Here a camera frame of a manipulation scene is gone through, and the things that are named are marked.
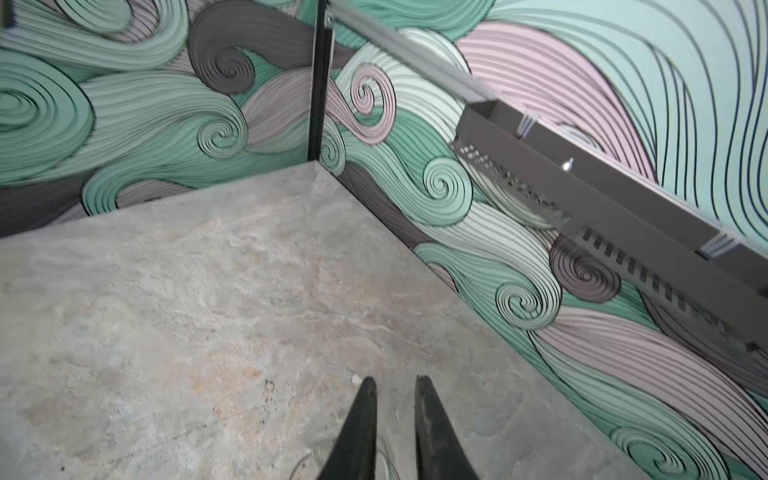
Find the black perforated metal tray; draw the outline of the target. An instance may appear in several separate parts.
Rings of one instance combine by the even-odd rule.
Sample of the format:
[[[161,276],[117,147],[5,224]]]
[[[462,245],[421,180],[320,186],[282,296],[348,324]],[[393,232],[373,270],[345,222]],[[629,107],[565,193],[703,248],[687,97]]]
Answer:
[[[767,344],[767,252],[652,181],[491,100],[468,104],[455,153],[672,312]]]

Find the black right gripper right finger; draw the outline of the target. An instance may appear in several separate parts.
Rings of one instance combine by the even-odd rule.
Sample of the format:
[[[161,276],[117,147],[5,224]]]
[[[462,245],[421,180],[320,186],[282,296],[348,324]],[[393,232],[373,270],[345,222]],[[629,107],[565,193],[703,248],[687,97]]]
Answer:
[[[416,379],[414,408],[418,478],[477,480],[429,376]]]

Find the black corner frame post left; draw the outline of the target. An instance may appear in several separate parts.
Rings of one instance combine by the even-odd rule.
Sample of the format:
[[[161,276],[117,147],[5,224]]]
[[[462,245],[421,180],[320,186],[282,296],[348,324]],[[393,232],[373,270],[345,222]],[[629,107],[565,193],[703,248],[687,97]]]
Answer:
[[[334,20],[329,1],[317,3],[313,46],[307,160],[320,157],[327,99],[327,84],[333,58]]]

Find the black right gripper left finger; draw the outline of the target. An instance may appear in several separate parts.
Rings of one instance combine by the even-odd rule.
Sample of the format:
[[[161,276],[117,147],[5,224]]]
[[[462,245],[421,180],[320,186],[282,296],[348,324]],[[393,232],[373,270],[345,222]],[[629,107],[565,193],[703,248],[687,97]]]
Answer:
[[[377,386],[365,377],[317,479],[374,479],[376,454]]]

